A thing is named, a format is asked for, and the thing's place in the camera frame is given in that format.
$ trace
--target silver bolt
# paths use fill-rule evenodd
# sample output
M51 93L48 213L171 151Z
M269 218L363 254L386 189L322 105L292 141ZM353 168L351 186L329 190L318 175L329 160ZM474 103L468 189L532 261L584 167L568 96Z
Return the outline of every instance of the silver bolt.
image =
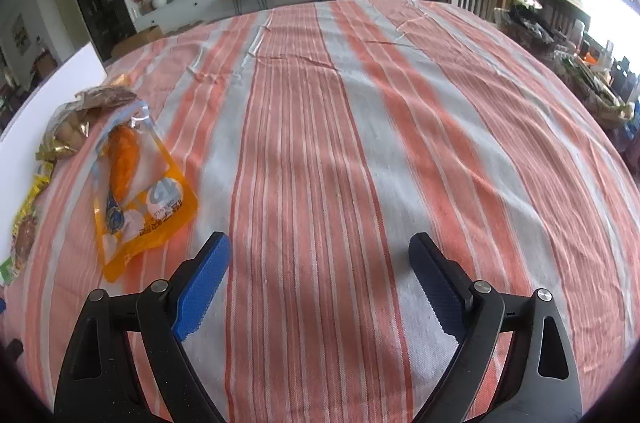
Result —
M474 288L478 293L489 293L491 291L491 284L485 280L476 280L474 282Z
M169 283L164 279L155 280L151 283L151 291L154 293L162 293L169 287Z
M539 289L537 293L538 293L538 298L545 302L549 302L553 298L553 296L551 295L551 292L548 289Z
M89 294L89 300L91 302L98 302L98 300L101 300L102 297L104 297L104 289L94 289Z

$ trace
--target white pot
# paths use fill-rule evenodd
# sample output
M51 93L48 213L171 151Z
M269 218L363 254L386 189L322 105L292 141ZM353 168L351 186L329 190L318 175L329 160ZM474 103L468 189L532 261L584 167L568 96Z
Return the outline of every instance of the white pot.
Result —
M151 4L154 6L154 10L157 10L158 8L166 6L166 0L152 0Z

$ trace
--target orange plastic package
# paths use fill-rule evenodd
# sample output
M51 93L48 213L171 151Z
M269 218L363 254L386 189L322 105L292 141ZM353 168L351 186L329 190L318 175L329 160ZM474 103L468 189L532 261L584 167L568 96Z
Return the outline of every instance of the orange plastic package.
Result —
M114 113L97 145L94 216L102 273L160 246L195 215L198 201L158 137L141 100Z

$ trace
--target blue gripper pad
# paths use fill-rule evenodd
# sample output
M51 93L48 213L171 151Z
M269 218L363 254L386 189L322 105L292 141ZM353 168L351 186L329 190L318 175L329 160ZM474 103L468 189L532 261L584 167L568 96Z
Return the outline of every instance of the blue gripper pad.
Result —
M442 330L458 343L465 338L463 304L440 267L422 241L412 237L409 242L409 264L418 278Z
M180 342L200 327L231 259L231 241L222 235L200 263L178 298L172 330Z

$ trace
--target window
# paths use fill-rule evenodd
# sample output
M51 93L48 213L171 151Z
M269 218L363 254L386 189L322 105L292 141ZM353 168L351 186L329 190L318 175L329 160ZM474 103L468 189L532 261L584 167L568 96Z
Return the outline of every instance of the window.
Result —
M640 0L582 0L591 25L589 35L600 45L613 42L613 56L627 57L630 69L640 71Z

